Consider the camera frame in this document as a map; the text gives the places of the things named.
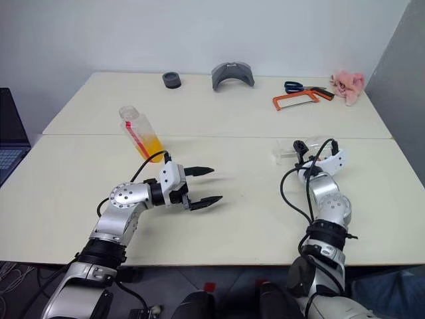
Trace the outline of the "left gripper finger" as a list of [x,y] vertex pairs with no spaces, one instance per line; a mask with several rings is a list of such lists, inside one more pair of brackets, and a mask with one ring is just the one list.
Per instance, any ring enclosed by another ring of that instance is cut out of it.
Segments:
[[214,169],[211,167],[185,167],[184,172],[186,176],[202,176],[214,172]]
[[205,197],[205,198],[200,199],[197,202],[190,202],[189,203],[189,209],[191,211],[203,209],[205,207],[213,205],[214,203],[220,201],[221,199],[222,199],[221,195]]

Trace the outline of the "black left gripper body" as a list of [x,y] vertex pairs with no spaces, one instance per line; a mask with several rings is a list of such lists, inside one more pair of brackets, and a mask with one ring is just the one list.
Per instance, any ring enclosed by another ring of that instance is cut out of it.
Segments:
[[190,209],[191,204],[190,204],[190,199],[188,197],[189,188],[187,186],[187,179],[186,179],[186,175],[185,175],[185,170],[184,170],[184,167],[182,165],[179,165],[178,168],[179,168],[179,177],[180,177],[178,192],[180,193],[181,202],[183,204],[183,207],[185,209]]

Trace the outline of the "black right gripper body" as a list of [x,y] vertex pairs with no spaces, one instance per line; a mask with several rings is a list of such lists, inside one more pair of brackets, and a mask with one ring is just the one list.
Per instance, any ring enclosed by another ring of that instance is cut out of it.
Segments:
[[312,167],[313,171],[321,171],[321,168],[318,166],[319,157],[309,156],[307,160],[304,160],[301,154],[297,155],[298,163],[295,164],[296,171],[299,170],[309,170]]

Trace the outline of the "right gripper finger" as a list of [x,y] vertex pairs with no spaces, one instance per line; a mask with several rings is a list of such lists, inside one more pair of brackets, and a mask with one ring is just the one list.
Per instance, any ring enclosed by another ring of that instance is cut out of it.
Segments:
[[303,156],[307,153],[307,146],[302,140],[295,140],[293,148],[297,155],[297,160],[300,165],[304,164]]

